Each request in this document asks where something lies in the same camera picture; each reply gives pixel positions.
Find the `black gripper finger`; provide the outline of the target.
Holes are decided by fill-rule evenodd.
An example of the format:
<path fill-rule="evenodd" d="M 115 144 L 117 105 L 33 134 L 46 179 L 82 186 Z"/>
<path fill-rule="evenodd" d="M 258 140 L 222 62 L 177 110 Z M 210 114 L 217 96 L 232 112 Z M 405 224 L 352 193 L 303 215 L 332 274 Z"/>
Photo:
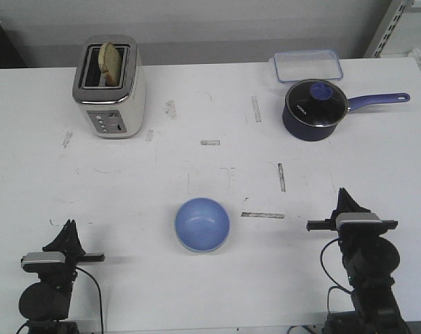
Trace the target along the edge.
<path fill-rule="evenodd" d="M 55 237 L 55 239 L 51 241 L 49 244 L 47 244 L 46 246 L 43 246 L 42 250 L 44 252 L 58 251 L 58 252 L 66 253 L 67 248 L 70 244 L 72 223 L 73 221 L 68 219 L 67 222 L 64 224 L 62 230 Z"/>
<path fill-rule="evenodd" d="M 73 253 L 76 256 L 84 256 L 85 250 L 82 248 L 81 242 L 79 240 L 79 235 L 77 232 L 77 225 L 75 221 L 72 221 L 72 248 Z"/>
<path fill-rule="evenodd" d="M 341 213 L 346 211 L 345 188 L 340 188 L 337 196 L 337 207 L 333 210 L 333 218 L 336 219 Z"/>
<path fill-rule="evenodd" d="M 342 190 L 342 212 L 370 212 L 369 209 L 361 207 L 348 193 L 346 189 Z"/>

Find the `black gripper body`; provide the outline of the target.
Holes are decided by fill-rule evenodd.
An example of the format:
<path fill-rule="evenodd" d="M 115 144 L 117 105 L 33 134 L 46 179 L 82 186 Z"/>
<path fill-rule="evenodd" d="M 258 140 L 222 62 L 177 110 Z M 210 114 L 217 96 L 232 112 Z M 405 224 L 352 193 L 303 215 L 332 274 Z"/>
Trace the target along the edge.
<path fill-rule="evenodd" d="M 42 265 L 39 270 L 39 278 L 67 278 L 74 275 L 78 264 L 88 264 L 93 262 L 103 262 L 104 253 L 85 253 L 84 256 L 76 256 L 74 253 L 63 253 L 65 255 L 65 264 L 47 264 Z"/>
<path fill-rule="evenodd" d="M 347 239 L 364 239 L 366 237 L 377 238 L 385 234 L 389 230 L 394 230 L 398 226 L 397 220 L 385 220 L 381 219 L 382 224 L 376 225 L 346 225 L 337 230 L 335 226 L 335 219 L 333 215 L 324 220 L 309 220 L 306 223 L 307 231 L 312 230 L 329 230 L 336 231 L 338 237 L 341 240 L 346 241 Z"/>

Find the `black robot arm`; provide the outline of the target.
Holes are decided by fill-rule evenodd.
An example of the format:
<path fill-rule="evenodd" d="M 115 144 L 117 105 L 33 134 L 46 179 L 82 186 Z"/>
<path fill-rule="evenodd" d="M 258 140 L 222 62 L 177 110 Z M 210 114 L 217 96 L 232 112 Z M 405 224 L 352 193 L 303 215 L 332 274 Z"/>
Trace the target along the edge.
<path fill-rule="evenodd" d="M 78 333 L 77 322 L 69 321 L 72 291 L 78 273 L 95 283 L 99 299 L 100 332 L 104 332 L 102 292 L 98 281 L 80 264 L 103 262 L 103 253 L 87 253 L 81 245 L 75 220 L 67 220 L 56 238 L 40 252 L 27 253 L 21 258 L 21 268 L 36 273 L 39 282 L 28 286 L 19 298 L 19 312 L 26 322 L 18 332 Z"/>
<path fill-rule="evenodd" d="M 361 207 L 347 192 L 338 191 L 337 207 L 323 221 L 308 221 L 307 230 L 332 230 L 347 272 L 354 310 L 330 312 L 323 333 L 410 333 L 397 305 L 391 276 L 399 266 L 396 247 L 382 236 L 398 225 Z"/>

